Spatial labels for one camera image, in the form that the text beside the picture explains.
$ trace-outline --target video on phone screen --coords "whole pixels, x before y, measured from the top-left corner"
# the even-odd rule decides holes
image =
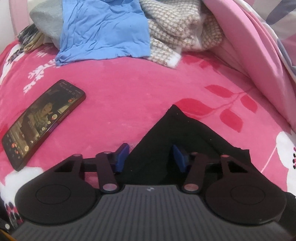
[[[77,99],[77,91],[63,83],[45,92],[10,128],[11,148],[22,158]]]

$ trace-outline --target phone screen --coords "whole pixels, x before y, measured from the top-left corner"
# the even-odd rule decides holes
[[[59,80],[43,93],[12,125],[2,139],[10,162],[21,163],[46,132],[71,109],[84,92]]]

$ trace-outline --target pile of clothes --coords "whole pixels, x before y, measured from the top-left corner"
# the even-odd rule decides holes
[[[222,30],[201,0],[46,0],[18,39],[29,52],[53,43],[56,65],[130,56],[175,68],[182,51],[219,45]]]

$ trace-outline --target blue cloth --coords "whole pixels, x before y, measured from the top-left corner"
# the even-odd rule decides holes
[[[63,0],[63,18],[58,66],[150,56],[148,20],[139,0]]]

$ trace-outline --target white floral print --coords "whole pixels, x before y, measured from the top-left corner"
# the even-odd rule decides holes
[[[38,66],[35,70],[30,72],[28,75],[28,79],[33,79],[33,81],[24,87],[24,93],[26,94],[32,88],[32,86],[35,85],[36,82],[44,76],[44,70],[46,68],[49,68],[52,66],[56,67],[54,59],[50,60],[48,63],[44,65]]]
[[[282,164],[288,168],[287,191],[296,195],[296,134],[284,131],[276,137],[276,148]]]
[[[40,57],[40,58],[44,57],[45,55],[47,55],[46,51],[49,50],[49,49],[51,49],[51,48],[52,48],[52,46],[46,46],[44,49],[38,51],[36,53],[36,56],[37,57]]]
[[[25,53],[22,52],[12,62],[9,61],[11,56],[13,56],[13,54],[16,53],[18,50],[20,50],[21,48],[22,48],[22,46],[20,44],[17,44],[9,52],[9,55],[6,58],[4,66],[3,66],[2,74],[1,74],[1,77],[0,77],[0,84],[2,84],[2,81],[3,81],[4,77],[8,74],[8,72],[11,69],[13,63],[18,61],[21,57],[23,57],[25,55]]]
[[[11,202],[15,206],[17,191],[28,181],[43,173],[41,167],[24,167],[19,172],[12,171],[5,177],[5,183],[0,182],[0,193],[4,203]]]

